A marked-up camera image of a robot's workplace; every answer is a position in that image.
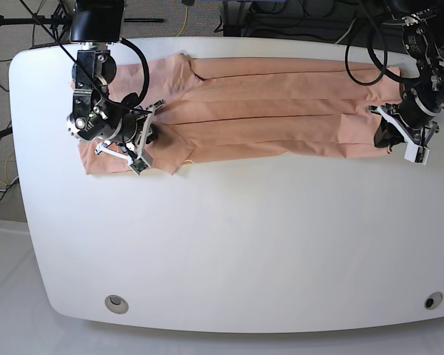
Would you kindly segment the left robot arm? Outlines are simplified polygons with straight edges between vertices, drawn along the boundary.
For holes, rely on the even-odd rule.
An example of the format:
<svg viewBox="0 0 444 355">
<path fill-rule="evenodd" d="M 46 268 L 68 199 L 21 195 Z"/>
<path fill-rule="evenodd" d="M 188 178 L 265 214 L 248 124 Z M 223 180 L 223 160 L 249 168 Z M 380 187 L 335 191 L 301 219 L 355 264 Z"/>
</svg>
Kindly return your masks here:
<svg viewBox="0 0 444 355">
<path fill-rule="evenodd" d="M 444 109 L 444 1 L 381 1 L 380 5 L 384 11 L 374 15 L 366 1 L 358 3 L 370 26 L 366 49 L 379 76 L 397 82 L 403 91 L 400 103 L 381 106 L 400 125 L 395 127 L 383 119 L 374 135 L 374 145 L 391 148 L 406 142 L 404 135 L 408 133 L 416 144 L 425 147 L 426 135 L 436 132 L 432 120 Z M 393 73 L 387 60 L 379 59 L 374 52 L 375 37 L 384 51 L 388 49 L 381 27 L 389 22 L 403 28 L 403 46 L 416 61 L 416 78 Z"/>
</svg>

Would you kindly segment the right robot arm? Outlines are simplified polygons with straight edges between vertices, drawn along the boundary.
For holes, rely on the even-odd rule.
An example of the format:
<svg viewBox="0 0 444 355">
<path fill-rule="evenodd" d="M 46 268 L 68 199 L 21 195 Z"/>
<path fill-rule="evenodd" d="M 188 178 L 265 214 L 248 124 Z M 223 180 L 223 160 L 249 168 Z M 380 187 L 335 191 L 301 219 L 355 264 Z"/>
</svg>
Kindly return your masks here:
<svg viewBox="0 0 444 355">
<path fill-rule="evenodd" d="M 152 166 L 146 146 L 158 139 L 155 113 L 164 105 L 159 100 L 143 108 L 149 89 L 149 66 L 144 54 L 121 37 L 124 1 L 77 1 L 70 30 L 70 41 L 81 44 L 73 65 L 73 108 L 67 118 L 70 134 L 79 141 L 97 141 L 95 153 L 106 153 L 125 160 L 136 173 Z M 117 65 L 109 45 L 121 43 L 140 58 L 143 84 L 122 101 L 110 99 L 109 85 Z"/>
</svg>

